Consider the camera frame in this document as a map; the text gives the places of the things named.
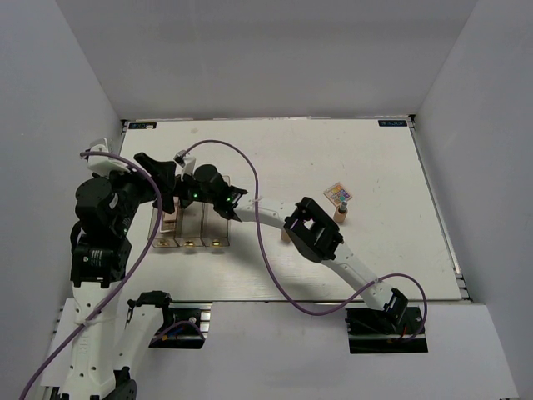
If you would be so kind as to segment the pink blush palette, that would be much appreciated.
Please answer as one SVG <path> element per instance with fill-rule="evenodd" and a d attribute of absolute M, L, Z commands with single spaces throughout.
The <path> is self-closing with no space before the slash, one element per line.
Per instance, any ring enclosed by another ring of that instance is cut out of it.
<path fill-rule="evenodd" d="M 160 225 L 161 233 L 175 232 L 177 228 L 177 217 L 179 213 L 179 200 L 174 198 L 174 211 L 171 213 L 164 212 L 162 214 L 162 221 Z"/>

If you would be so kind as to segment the beige foundation bottle black cap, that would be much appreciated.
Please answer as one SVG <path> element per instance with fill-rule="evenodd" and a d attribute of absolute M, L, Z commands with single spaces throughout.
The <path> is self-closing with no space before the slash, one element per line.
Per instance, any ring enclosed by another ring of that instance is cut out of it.
<path fill-rule="evenodd" d="M 291 238 L 285 229 L 281 230 L 281 240 L 284 243 L 289 243 L 291 241 Z"/>

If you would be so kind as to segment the colourful square eyeshadow palette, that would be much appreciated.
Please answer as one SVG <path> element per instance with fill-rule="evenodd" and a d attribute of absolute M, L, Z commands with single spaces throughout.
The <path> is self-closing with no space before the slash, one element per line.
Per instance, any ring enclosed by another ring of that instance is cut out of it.
<path fill-rule="evenodd" d="M 353 198 L 351 193 L 341 182 L 336 182 L 323 192 L 324 196 L 335 206 L 338 207 L 343 202 L 349 202 Z"/>

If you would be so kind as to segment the beige foundation bottle silver cap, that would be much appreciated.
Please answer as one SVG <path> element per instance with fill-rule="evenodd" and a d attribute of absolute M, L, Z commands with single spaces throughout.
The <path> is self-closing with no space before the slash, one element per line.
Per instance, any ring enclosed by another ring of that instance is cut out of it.
<path fill-rule="evenodd" d="M 344 221 L 346 220 L 347 212 L 347 202 L 343 201 L 336 207 L 336 211 L 333 215 L 333 220 L 339 224 L 344 223 Z"/>

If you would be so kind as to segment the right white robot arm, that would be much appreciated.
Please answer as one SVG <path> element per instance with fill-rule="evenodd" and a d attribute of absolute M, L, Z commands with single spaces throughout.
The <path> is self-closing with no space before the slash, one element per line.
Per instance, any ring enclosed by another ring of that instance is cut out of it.
<path fill-rule="evenodd" d="M 194 202 L 209 203 L 226 220 L 257 222 L 278 228 L 307 260 L 329 267 L 355 290 L 374 311 L 377 325 L 393 333 L 406 322 L 408 300 L 398 289 L 383 282 L 349 248 L 339 225 L 310 197 L 296 203 L 294 209 L 280 201 L 242 197 L 247 191 L 228 184 L 212 164 L 194 167 L 180 159 L 182 173 L 177 177 L 174 194 L 180 207 Z"/>

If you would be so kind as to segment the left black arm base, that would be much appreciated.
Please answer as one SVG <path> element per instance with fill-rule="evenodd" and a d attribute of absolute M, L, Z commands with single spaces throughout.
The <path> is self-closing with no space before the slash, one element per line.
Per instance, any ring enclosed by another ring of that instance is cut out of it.
<path fill-rule="evenodd" d="M 172 302 L 149 348 L 201 349 L 209 331 L 211 308 L 210 303 Z"/>

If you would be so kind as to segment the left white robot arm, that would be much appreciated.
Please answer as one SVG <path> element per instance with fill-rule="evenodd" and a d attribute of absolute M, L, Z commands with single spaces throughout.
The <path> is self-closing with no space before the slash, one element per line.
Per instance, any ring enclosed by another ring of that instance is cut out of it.
<path fill-rule="evenodd" d="M 92 177 L 75 194 L 70 272 L 75 328 L 49 359 L 72 348 L 58 398 L 104 399 L 124 388 L 128 378 L 127 367 L 116 368 L 112 355 L 118 294 L 140 265 L 127 266 L 132 250 L 127 234 L 143 203 L 154 204 L 159 214 L 173 212 L 176 164 L 144 152 L 129 161 L 99 147 L 80 155 Z"/>

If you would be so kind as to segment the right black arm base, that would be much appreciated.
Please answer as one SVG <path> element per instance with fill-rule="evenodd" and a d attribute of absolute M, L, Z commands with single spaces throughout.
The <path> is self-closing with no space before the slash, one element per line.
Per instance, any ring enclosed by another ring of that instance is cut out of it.
<path fill-rule="evenodd" d="M 380 319 L 375 310 L 354 307 L 346 310 L 346 328 L 350 354 L 428 353 L 425 329 L 411 336 L 421 325 L 418 307 L 408 307 L 395 327 Z"/>

